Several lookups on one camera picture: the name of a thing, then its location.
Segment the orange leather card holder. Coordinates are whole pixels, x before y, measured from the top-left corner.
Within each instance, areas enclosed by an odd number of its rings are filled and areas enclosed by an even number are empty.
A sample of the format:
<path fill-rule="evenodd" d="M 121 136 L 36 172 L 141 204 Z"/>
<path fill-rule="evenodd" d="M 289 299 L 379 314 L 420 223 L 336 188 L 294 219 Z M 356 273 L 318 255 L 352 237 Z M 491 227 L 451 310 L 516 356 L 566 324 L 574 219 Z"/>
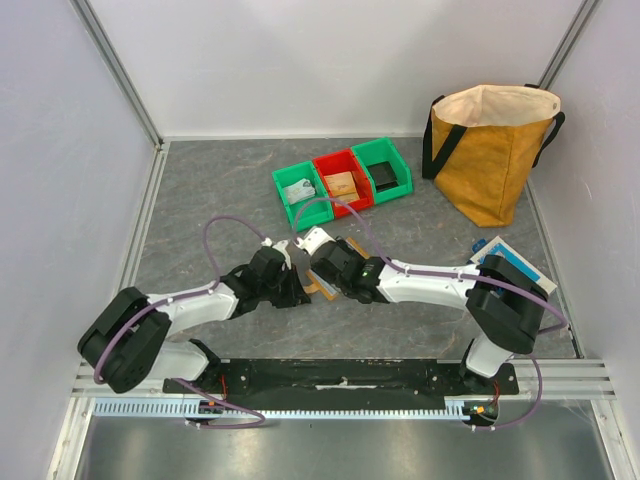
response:
<path fill-rule="evenodd" d="M 317 276 L 362 304 L 370 304 L 375 299 L 368 280 L 371 266 L 370 259 L 343 238 L 324 244 L 310 256 L 311 270 Z"/>

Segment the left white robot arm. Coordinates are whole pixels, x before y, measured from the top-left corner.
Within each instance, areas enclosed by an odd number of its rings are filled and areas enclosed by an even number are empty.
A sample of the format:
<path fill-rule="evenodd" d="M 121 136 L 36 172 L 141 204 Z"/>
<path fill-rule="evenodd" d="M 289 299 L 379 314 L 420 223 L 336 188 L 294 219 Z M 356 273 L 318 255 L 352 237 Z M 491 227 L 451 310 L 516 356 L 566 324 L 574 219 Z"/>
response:
<path fill-rule="evenodd" d="M 171 347 L 166 339 L 207 322 L 238 318 L 262 302 L 278 309 L 309 304 L 285 245 L 263 246 L 248 263 L 201 287 L 166 295 L 146 295 L 135 286 L 119 291 L 77 344 L 94 368 L 94 381 L 117 394 L 147 377 L 185 376 L 198 392 L 215 389 L 220 369 L 213 352 L 199 340 Z"/>

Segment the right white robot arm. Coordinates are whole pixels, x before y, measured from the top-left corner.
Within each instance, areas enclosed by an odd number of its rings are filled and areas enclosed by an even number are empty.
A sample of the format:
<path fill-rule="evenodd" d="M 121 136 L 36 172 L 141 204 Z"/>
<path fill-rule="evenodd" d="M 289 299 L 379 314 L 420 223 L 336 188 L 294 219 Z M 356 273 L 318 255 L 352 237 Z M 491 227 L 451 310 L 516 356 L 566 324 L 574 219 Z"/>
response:
<path fill-rule="evenodd" d="M 470 344 L 458 381 L 477 394 L 515 354 L 533 352 L 546 291 L 508 259 L 488 255 L 479 265 L 428 267 L 361 255 L 343 239 L 323 234 L 300 240 L 311 270 L 344 296 L 363 304 L 415 302 L 465 311 L 481 334 Z"/>

